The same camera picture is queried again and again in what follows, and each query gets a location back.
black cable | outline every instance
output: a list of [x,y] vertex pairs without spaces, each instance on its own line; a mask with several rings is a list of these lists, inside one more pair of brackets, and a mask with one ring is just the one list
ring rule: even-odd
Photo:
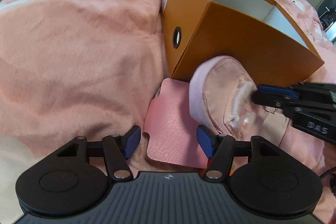
[[334,171],[336,171],[336,167],[333,167],[333,168],[329,169],[328,171],[324,172],[322,175],[320,175],[320,179],[326,177],[327,175],[331,174]]

blue gripper pad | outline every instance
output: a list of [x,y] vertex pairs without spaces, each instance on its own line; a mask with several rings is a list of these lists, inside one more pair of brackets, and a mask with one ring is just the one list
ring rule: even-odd
[[196,129],[197,142],[202,148],[208,159],[211,159],[215,154],[214,144],[216,136],[205,126],[198,126]]
[[125,134],[126,144],[125,148],[122,150],[122,154],[126,160],[130,159],[137,149],[140,139],[141,139],[141,128],[133,127],[130,131]]
[[272,92],[272,93],[279,93],[290,96],[294,100],[298,100],[299,97],[296,95],[294,90],[286,89],[286,88],[279,88],[277,86],[271,85],[259,85],[258,90],[265,91],[265,92]]

metal screw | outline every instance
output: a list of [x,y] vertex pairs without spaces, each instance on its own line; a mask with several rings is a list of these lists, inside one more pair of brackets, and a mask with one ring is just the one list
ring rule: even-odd
[[127,170],[118,170],[116,172],[114,172],[113,174],[117,179],[125,179],[128,178],[131,173]]
[[217,170],[211,170],[206,173],[206,176],[210,179],[219,179],[222,175],[222,172]]

round hole in box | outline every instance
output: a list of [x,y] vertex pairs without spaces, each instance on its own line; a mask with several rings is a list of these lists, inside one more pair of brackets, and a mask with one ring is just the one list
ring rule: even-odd
[[181,28],[180,27],[176,27],[174,30],[174,34],[173,34],[173,47],[174,48],[178,48],[181,42]]

bed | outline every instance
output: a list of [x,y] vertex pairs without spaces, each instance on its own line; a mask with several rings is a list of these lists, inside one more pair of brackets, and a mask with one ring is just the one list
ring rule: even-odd
[[[336,83],[336,50],[315,9],[305,0],[277,2],[325,61],[310,80]],[[160,0],[0,2],[2,224],[22,215],[16,179],[44,156],[75,136],[95,141],[143,126],[150,100],[169,77],[160,6]],[[135,175],[183,170],[146,160],[143,146],[142,139],[128,162]],[[319,175],[336,166],[333,146],[290,126],[280,147]],[[336,199],[324,185],[314,214],[335,223]]]

